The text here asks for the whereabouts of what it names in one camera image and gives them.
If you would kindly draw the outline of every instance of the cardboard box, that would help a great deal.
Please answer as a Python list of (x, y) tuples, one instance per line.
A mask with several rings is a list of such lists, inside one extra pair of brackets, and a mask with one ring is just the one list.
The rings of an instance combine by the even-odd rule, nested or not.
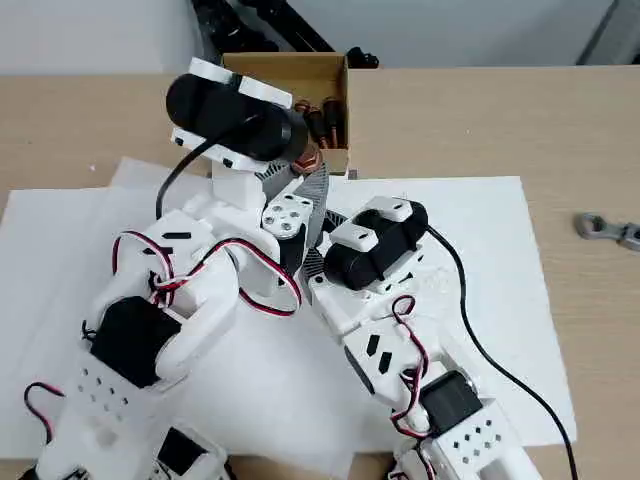
[(341, 53), (227, 53), (225, 68), (291, 92), (294, 104), (306, 99), (322, 108), (322, 101), (334, 96), (345, 107), (344, 149), (323, 149), (331, 173), (342, 174), (349, 162), (349, 114), (347, 109), (348, 69)]

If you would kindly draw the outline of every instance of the white sheet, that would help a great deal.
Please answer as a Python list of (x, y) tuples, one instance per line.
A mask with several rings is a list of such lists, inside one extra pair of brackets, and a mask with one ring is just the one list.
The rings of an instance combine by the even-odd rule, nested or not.
[[(114, 183), (155, 185), (165, 175), (160, 167), (128, 161)], [(208, 188), (207, 181), (181, 179), (168, 204), (180, 201), (181, 192), (184, 196), (198, 188)], [(469, 314), (478, 336), (498, 360), (547, 398), (575, 438), (566, 376), (519, 179), (332, 179), (330, 206), (348, 214), (373, 192), (426, 205), (432, 224), (459, 248), (465, 262)], [(153, 221), (154, 193), (120, 188), (108, 193), (97, 189), (11, 195), (0, 228), (0, 281), (5, 287), (0, 298), (7, 312), (2, 321), (10, 332), (0, 337), (0, 379), (9, 393), (0, 403), (0, 456), (37, 454), (42, 432), (21, 407), (21, 389), (36, 377), (63, 382), (67, 351), (77, 338), (87, 302), (108, 281), (113, 236)], [(95, 225), (87, 228), (92, 217)], [(43, 248), (43, 239), (50, 251)], [(428, 260), (439, 266), (434, 270), (438, 295), (427, 288), (422, 301), (435, 302), (437, 312), (447, 312), (451, 332), (485, 365), (459, 318), (449, 314), (457, 295), (453, 265), (435, 245), (428, 251)], [(35, 285), (33, 278), (38, 278)], [(223, 359), (230, 367), (218, 368)], [(20, 366), (17, 375), (9, 365)], [(483, 368), (525, 444), (559, 442), (539, 407)], [(267, 455), (344, 477), (353, 450), (390, 450), (396, 439), (386, 409), (366, 396), (340, 349), (312, 315), (283, 322), (247, 309), (191, 383), (185, 420), (234, 452)], [(47, 410), (55, 403), (46, 397), (41, 401)]]

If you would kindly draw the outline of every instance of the white wall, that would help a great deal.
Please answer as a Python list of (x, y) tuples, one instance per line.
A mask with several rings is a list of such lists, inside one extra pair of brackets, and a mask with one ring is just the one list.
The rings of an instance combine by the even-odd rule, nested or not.
[[(337, 50), (358, 45), (389, 67), (572, 64), (611, 2), (289, 1)], [(182, 71), (201, 52), (189, 6), (0, 0), (0, 74)]]
[(189, 0), (0, 0), (0, 74), (180, 72), (196, 25)]
[(385, 66), (570, 65), (611, 0), (289, 0), (339, 51)]

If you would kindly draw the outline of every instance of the wooden table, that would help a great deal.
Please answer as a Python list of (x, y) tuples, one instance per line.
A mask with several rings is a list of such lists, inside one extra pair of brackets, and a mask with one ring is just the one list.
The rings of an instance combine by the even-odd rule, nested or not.
[[(123, 155), (174, 164), (170, 81), (0, 78), (0, 205), (11, 188), (104, 185)], [(640, 221), (640, 70), (357, 71), (349, 84), (360, 177), (522, 176), (576, 409), (581, 478), (635, 478), (640, 263), (613, 242), (579, 239), (571, 216)], [(568, 478), (562, 448), (531, 453), (545, 479)], [(351, 479), (381, 478), (387, 462), (359, 457)], [(264, 459), (234, 466), (240, 480), (319, 478)], [(0, 478), (24, 468), (5, 462)]]

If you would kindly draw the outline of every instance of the metal wrench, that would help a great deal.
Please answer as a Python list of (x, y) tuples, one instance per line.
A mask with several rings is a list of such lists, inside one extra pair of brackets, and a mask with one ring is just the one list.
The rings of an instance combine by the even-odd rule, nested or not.
[(608, 238), (630, 250), (640, 251), (640, 225), (635, 223), (608, 223), (600, 215), (581, 213), (575, 216), (578, 235), (587, 240)]

